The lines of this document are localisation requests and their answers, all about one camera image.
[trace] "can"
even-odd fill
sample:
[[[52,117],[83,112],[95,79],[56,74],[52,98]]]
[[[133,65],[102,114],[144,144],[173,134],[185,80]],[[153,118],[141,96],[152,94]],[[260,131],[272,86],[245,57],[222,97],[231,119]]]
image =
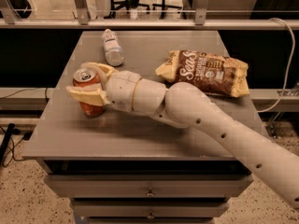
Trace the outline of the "can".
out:
[[[91,68],[80,68],[73,75],[73,85],[79,87],[90,86],[100,82],[100,77],[95,70]],[[81,109],[87,117],[98,117],[105,111],[104,106],[89,105],[79,102]]]

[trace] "can lid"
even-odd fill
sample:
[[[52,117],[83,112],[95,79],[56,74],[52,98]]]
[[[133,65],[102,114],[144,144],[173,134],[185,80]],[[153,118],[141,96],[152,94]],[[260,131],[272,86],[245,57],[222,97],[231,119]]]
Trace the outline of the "can lid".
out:
[[[91,68],[81,68],[77,70],[73,76],[77,82],[88,82],[92,80],[96,75],[96,72]]]

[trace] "white cable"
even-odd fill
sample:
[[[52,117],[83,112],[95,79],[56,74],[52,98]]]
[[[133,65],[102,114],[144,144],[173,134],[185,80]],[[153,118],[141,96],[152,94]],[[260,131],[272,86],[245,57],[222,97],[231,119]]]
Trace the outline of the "white cable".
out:
[[[266,108],[264,110],[258,110],[258,113],[263,113],[263,112],[269,111],[272,108],[274,108],[280,102],[280,100],[281,100],[281,98],[282,98],[282,96],[284,94],[284,91],[286,90],[287,81],[288,81],[288,75],[289,75],[289,69],[290,69],[290,66],[291,66],[292,56],[293,56],[293,52],[295,50],[295,45],[296,45],[295,37],[293,35],[292,28],[289,26],[289,24],[287,22],[285,22],[282,19],[278,19],[278,18],[272,18],[270,20],[276,21],[276,22],[282,22],[288,28],[288,30],[290,32],[290,35],[292,37],[292,49],[291,49],[291,53],[290,53],[290,57],[289,57],[289,61],[288,61],[288,65],[287,65],[287,69],[286,69],[286,73],[285,73],[285,77],[284,77],[283,88],[282,88],[282,91],[281,91],[281,94],[280,94],[279,98],[277,99],[277,101],[272,106],[270,106],[270,107],[268,107],[268,108]]]

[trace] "floor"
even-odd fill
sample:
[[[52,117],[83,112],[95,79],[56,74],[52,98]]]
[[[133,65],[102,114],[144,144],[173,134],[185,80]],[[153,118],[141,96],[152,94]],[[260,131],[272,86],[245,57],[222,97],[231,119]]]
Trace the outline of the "floor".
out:
[[[299,114],[295,113],[277,122],[279,145],[299,155]],[[4,129],[12,122],[19,134],[12,135],[17,144],[25,133],[34,129],[38,119],[0,119]],[[27,141],[21,141],[15,149],[15,159],[21,159]],[[69,200],[59,198],[43,182],[45,171],[36,161],[12,161],[0,168],[0,224],[75,224]],[[285,204],[270,188],[257,177],[237,198],[230,199],[230,208],[216,224],[291,224],[299,223],[299,213]]]
[[[34,8],[31,19],[68,18],[72,20],[73,4],[67,4],[67,11],[60,9],[62,1],[70,0],[31,0]],[[145,3],[156,3],[160,0],[142,0]],[[180,4],[181,0],[167,0]],[[125,11],[122,16],[128,17]],[[274,141],[299,155],[298,114],[281,119],[277,123],[278,138]],[[0,126],[4,129],[12,122],[20,133],[12,136],[17,144],[25,133],[32,131],[38,119],[18,119],[0,117]],[[4,133],[0,130],[0,141]],[[15,159],[21,159],[22,150],[28,145],[22,140],[15,148]],[[0,224],[48,224],[75,223],[69,200],[57,197],[43,182],[45,171],[35,161],[14,161],[7,167],[0,167]],[[299,223],[299,213],[269,189],[258,178],[238,197],[232,198],[231,207],[220,218],[217,224],[290,224]]]

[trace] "gray tabletop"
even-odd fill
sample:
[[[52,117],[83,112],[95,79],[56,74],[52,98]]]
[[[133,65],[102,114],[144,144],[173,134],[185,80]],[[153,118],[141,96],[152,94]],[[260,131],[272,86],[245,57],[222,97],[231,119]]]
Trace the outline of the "gray tabletop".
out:
[[[172,49],[192,49],[227,56],[217,32],[211,31],[116,31],[125,53],[120,70],[163,82],[155,69]],[[215,140],[193,128],[176,129],[141,115],[115,111],[89,119],[79,103],[66,92],[82,63],[105,61],[102,33],[84,32],[37,123],[23,157],[45,160],[198,160],[231,159]],[[234,119],[264,133],[262,122],[248,96],[215,98],[213,101]]]

